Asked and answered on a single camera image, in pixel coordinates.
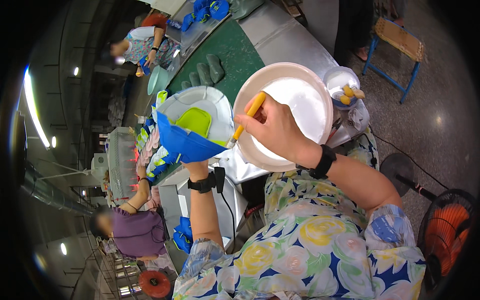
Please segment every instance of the black hair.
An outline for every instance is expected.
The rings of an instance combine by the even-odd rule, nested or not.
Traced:
[[[92,232],[94,237],[100,237],[102,240],[108,240],[108,234],[105,234],[97,224],[98,220],[98,215],[100,214],[107,214],[111,213],[112,209],[107,206],[107,205],[101,205],[98,207],[95,211],[93,211],[93,214],[90,216],[90,231]]]

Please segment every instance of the yellow paintbrush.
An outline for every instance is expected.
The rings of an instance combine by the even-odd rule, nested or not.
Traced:
[[[265,101],[265,98],[266,98],[266,94],[264,91],[261,91],[258,95],[257,95],[257,98],[255,98],[255,100],[253,101],[253,104],[252,106],[250,107],[250,109],[248,110],[247,112],[247,115],[250,116],[250,117],[253,117],[255,115],[255,113],[257,113],[258,109],[260,108],[260,106],[262,106],[262,103]],[[235,143],[237,142],[237,140],[239,139],[241,133],[243,132],[243,126],[239,126],[237,128],[237,130],[235,131],[235,133],[233,134],[232,138],[230,139],[230,141],[228,142],[227,144],[227,149],[231,149],[233,148],[233,146],[235,145]]]

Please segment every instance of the blue metal stool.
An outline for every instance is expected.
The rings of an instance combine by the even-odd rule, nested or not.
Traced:
[[[365,63],[365,67],[363,67],[362,74],[365,75],[367,69],[370,67],[377,71],[380,75],[384,76],[388,79],[391,83],[397,86],[401,91],[403,91],[402,99],[400,103],[402,104],[405,98],[407,97],[408,91],[412,87],[413,81],[415,77],[417,77],[417,73],[420,67],[420,63],[423,59],[423,51],[424,47],[423,44],[414,37],[410,32],[403,29],[402,27],[398,26],[397,24],[386,20],[384,18],[379,18],[377,24],[375,24],[375,36],[373,37],[372,43],[370,44],[370,50],[368,52],[368,58]],[[375,67],[370,63],[370,59],[372,58],[373,51],[377,47],[378,42],[380,39],[384,40],[385,42],[389,43],[393,47],[397,48],[403,54],[407,55],[409,58],[415,61],[415,67],[412,71],[412,78],[408,83],[407,88],[403,88],[398,82],[393,80],[390,76],[385,74],[383,71]]]

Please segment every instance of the black wristwatch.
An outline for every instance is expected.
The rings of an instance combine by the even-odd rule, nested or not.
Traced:
[[[198,191],[200,194],[209,192],[216,186],[215,175],[213,172],[208,173],[208,177],[197,182],[192,182],[190,178],[187,181],[187,187]]]
[[[322,146],[322,158],[320,158],[320,162],[318,163],[315,169],[309,169],[297,165],[297,168],[302,170],[308,170],[308,174],[315,178],[315,179],[327,179],[327,172],[332,166],[332,163],[336,161],[335,152],[333,152],[332,148],[327,145]]]

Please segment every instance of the floral shirt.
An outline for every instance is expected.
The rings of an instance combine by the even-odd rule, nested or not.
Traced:
[[[378,168],[369,130],[347,155]],[[328,180],[306,171],[273,173],[265,186],[267,225],[226,255],[193,243],[174,299],[417,299],[425,260],[410,221],[392,204],[370,219]]]

